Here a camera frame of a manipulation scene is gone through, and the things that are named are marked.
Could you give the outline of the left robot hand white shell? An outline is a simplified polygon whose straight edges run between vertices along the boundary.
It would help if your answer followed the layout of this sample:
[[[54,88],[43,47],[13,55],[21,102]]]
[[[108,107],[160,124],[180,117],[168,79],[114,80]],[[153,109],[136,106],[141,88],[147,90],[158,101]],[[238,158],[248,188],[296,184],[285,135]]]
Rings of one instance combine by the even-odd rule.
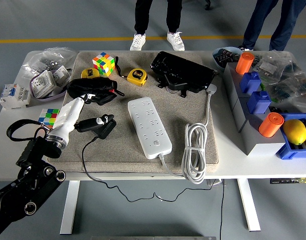
[[[94,94],[88,93],[75,98],[65,104],[58,114],[47,140],[54,142],[60,149],[64,149],[69,142],[69,133],[76,129],[78,132],[87,132],[104,126],[114,118],[114,115],[103,115],[77,122],[84,103],[92,99]]]

